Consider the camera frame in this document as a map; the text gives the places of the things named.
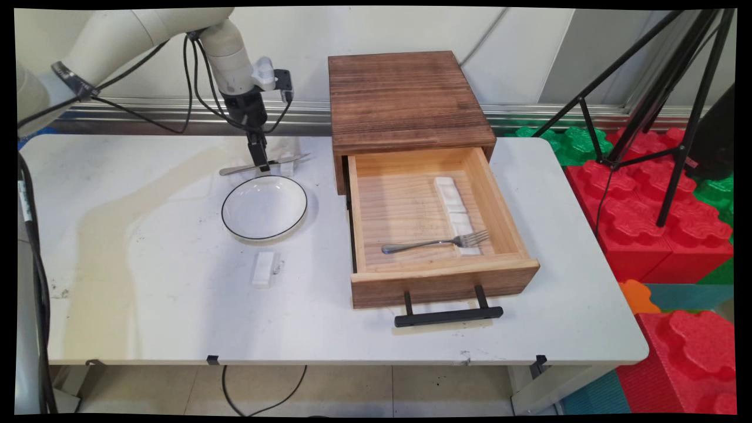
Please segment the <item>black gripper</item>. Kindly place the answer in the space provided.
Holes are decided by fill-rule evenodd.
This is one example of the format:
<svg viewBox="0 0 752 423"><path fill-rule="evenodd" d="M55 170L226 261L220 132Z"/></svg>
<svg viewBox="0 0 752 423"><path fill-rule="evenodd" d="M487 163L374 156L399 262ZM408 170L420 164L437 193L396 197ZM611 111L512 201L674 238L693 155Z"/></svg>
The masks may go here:
<svg viewBox="0 0 752 423"><path fill-rule="evenodd" d="M247 147L254 165L261 172L269 172L266 137L259 134L266 133L264 126L268 119L261 93L263 93L262 88L253 86L247 93L236 95L223 93L223 100L226 120L238 128L242 126L246 131Z"/></svg>

